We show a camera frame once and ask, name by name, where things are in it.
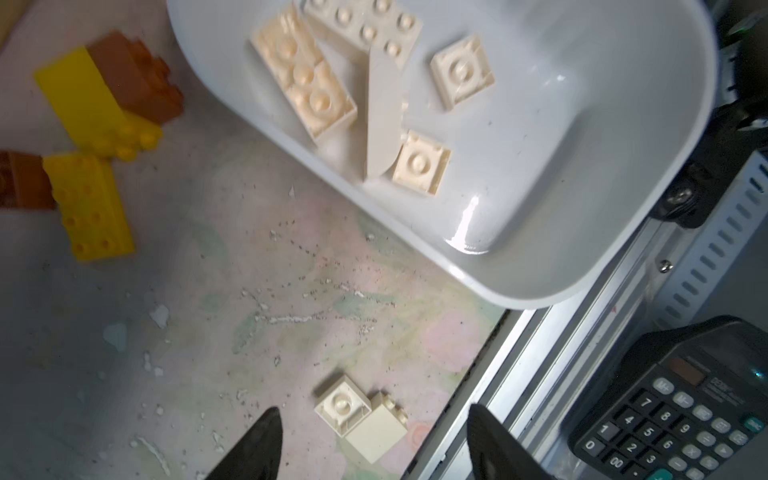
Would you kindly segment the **yellow 2x4 lego brick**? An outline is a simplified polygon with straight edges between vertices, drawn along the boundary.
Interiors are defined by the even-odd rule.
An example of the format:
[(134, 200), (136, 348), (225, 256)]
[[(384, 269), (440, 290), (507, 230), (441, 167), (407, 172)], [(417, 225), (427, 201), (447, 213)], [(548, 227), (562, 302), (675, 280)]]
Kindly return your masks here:
[(43, 169), (77, 260), (94, 261), (135, 251), (107, 159), (82, 152), (52, 155), (43, 159)]

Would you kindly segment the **cream lego brick front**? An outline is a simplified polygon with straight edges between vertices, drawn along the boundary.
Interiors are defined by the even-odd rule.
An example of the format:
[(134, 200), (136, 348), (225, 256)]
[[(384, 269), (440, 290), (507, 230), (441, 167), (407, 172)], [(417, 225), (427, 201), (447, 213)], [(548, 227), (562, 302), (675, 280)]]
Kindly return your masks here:
[(347, 376), (342, 375), (317, 400), (315, 413), (344, 438), (372, 411), (365, 393)]

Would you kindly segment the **yellow brown lego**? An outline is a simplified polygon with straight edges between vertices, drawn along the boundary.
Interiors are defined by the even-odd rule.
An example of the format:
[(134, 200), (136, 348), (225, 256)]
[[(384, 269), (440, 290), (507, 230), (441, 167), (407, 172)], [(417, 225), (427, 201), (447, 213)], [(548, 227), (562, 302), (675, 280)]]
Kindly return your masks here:
[(166, 62), (119, 31), (77, 47), (38, 69), (34, 78), (82, 151), (131, 161), (152, 150), (161, 126), (184, 111)]

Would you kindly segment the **white 2x4 lego brick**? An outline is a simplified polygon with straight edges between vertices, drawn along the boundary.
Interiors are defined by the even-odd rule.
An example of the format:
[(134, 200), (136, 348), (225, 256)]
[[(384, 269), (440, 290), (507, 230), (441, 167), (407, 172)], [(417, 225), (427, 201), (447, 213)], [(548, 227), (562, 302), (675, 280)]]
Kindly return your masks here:
[(320, 40), (360, 66), (376, 50), (404, 69), (423, 29), (420, 18), (391, 0), (308, 0), (303, 14)]

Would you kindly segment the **brown lego brick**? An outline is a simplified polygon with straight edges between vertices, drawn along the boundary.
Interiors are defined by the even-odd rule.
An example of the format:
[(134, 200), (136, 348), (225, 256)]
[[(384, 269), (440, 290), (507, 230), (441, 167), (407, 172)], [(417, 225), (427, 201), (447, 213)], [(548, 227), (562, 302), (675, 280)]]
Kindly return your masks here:
[(38, 155), (1, 151), (1, 207), (55, 210), (50, 180)]

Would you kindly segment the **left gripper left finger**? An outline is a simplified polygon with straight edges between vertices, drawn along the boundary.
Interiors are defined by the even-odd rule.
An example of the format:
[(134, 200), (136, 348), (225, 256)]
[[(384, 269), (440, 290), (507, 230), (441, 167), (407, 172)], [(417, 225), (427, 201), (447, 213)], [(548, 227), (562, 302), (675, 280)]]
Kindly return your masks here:
[(282, 446), (280, 410), (272, 406), (248, 429), (206, 480), (276, 480)]

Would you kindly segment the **cream curved lego brick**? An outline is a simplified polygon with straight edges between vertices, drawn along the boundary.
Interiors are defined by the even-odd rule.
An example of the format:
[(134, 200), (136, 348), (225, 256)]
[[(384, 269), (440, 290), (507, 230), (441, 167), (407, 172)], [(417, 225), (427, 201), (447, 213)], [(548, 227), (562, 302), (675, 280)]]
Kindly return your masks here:
[(400, 69), (385, 51), (370, 50), (367, 80), (366, 181), (384, 175), (397, 159), (404, 102)]

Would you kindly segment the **cream 2x4 lego brick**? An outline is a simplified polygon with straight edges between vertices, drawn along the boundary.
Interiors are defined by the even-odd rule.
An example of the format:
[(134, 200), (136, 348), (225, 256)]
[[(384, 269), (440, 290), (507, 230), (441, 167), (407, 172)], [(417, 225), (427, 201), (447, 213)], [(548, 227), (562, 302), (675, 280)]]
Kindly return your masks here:
[(295, 5), (253, 32), (250, 42), (315, 144), (355, 122), (357, 104)]

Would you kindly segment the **cream square lego brick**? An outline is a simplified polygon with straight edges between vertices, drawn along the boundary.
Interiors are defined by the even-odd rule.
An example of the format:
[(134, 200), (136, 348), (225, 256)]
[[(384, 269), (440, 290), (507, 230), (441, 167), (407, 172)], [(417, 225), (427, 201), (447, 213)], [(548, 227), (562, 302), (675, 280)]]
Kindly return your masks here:
[(374, 464), (406, 436), (408, 415), (383, 391), (371, 399), (371, 406), (371, 412), (346, 435), (346, 440)]

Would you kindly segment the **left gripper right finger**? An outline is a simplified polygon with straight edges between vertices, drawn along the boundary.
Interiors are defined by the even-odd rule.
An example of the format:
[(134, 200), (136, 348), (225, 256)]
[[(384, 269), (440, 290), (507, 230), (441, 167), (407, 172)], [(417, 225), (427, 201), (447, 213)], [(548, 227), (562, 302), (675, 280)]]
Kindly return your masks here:
[(467, 444), (475, 479), (553, 479), (483, 405), (468, 410)]

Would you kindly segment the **small white 2x2 lego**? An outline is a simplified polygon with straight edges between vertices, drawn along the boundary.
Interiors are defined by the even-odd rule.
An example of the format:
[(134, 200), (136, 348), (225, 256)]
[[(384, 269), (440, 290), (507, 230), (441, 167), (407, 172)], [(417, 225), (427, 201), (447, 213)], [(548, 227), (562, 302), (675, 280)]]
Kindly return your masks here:
[(414, 130), (401, 135), (391, 180), (413, 191), (435, 196), (451, 160), (452, 150)]
[(475, 34), (435, 53), (430, 61), (430, 70), (447, 111), (454, 110), (495, 84), (487, 53)]

